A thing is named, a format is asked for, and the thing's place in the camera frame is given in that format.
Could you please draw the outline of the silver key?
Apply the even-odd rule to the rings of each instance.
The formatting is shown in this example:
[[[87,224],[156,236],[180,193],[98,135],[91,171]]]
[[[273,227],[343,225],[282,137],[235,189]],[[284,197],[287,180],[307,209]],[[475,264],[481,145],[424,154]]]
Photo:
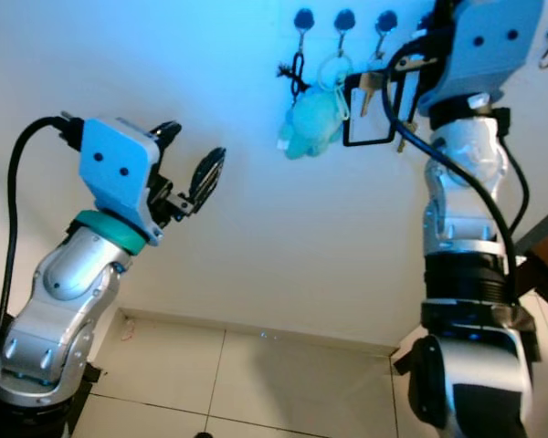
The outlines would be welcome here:
[[[383,70],[369,70],[359,75],[358,89],[363,93],[363,100],[361,106],[359,106],[359,117],[367,116],[375,93],[383,90],[384,80],[385,71]]]

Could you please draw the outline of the teal plush keychain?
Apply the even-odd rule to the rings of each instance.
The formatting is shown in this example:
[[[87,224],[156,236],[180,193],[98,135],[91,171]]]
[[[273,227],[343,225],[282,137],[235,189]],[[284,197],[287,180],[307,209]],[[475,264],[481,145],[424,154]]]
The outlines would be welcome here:
[[[279,129],[277,146],[286,158],[319,157],[341,137],[342,125],[351,116],[343,89],[346,77],[352,73],[349,56],[324,59],[316,82],[290,106]]]

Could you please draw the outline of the black tassel keychain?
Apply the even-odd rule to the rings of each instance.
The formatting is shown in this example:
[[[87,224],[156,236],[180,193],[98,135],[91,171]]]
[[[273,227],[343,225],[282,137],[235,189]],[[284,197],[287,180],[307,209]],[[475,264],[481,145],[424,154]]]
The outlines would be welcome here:
[[[302,49],[296,51],[292,56],[291,62],[288,64],[279,64],[278,77],[287,77],[290,80],[290,93],[292,99],[298,99],[298,96],[307,91],[311,87],[306,80],[303,79],[304,68],[306,68],[306,54]]]

